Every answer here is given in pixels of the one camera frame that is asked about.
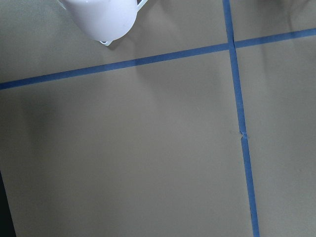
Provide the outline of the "white cup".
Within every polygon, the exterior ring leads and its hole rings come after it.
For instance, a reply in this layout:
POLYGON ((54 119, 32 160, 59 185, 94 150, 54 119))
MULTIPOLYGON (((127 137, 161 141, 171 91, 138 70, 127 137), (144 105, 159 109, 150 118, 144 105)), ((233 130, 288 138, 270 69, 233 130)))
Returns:
POLYGON ((90 38, 108 47, 133 27, 146 0, 60 0, 75 24, 90 38))

